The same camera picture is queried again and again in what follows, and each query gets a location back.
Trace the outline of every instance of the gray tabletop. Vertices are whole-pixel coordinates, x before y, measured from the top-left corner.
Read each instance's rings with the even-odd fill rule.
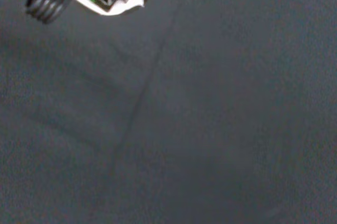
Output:
[[[337,223],[337,0],[0,0],[0,223]]]

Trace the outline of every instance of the dark gray surface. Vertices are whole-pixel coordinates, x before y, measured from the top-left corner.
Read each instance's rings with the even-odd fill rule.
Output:
[[[337,222],[337,0],[49,26],[23,2],[0,0],[1,223]]]

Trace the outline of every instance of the gray fabric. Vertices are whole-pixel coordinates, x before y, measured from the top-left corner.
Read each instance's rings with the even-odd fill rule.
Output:
[[[0,223],[336,223],[337,0],[0,0]]]

